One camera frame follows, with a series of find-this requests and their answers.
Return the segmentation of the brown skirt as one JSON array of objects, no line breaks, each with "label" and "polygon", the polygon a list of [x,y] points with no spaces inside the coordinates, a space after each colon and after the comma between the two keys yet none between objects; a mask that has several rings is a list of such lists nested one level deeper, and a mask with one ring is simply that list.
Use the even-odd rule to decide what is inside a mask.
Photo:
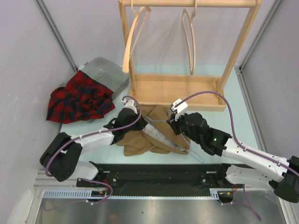
[{"label": "brown skirt", "polygon": [[169,116],[165,107],[142,106],[142,116],[148,122],[145,130],[130,131],[117,143],[118,146],[124,146],[125,156],[145,152],[188,154],[191,140],[184,135],[175,135],[170,125],[166,123]]}]

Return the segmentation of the red plaid cloth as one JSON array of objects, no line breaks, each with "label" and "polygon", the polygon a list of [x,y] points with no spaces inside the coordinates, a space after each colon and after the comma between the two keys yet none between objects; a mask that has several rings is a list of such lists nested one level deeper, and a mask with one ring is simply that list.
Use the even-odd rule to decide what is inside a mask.
[{"label": "red plaid cloth", "polygon": [[51,93],[46,119],[61,124],[102,119],[115,108],[113,93],[79,70]]}]

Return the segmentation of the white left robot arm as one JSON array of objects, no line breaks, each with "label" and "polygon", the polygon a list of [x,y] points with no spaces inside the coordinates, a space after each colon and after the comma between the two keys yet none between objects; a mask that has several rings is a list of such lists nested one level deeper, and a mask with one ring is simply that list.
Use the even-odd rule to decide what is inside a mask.
[{"label": "white left robot arm", "polygon": [[144,131],[148,136],[170,148],[177,146],[166,138],[153,125],[147,122],[136,109],[123,108],[116,118],[103,126],[100,130],[72,137],[65,132],[59,133],[50,143],[40,158],[40,164],[45,168],[48,177],[54,177],[63,182],[73,174],[78,178],[87,178],[92,186],[99,186],[103,182],[103,174],[93,170],[89,164],[87,174],[79,171],[78,161],[81,154],[97,149],[101,146],[114,145],[124,139],[125,134],[131,131]]}]

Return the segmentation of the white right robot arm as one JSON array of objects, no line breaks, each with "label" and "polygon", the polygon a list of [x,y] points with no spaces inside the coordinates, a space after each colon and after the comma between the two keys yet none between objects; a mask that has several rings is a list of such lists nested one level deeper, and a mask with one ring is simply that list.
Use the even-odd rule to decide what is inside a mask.
[{"label": "white right robot arm", "polygon": [[167,120],[176,135],[184,134],[200,145],[207,154],[239,161],[249,169],[241,171],[233,165],[223,165],[215,181],[220,187],[229,184],[247,184],[272,189],[274,194],[291,203],[299,201],[299,159],[274,156],[250,149],[228,133],[210,127],[199,113],[175,115]]}]

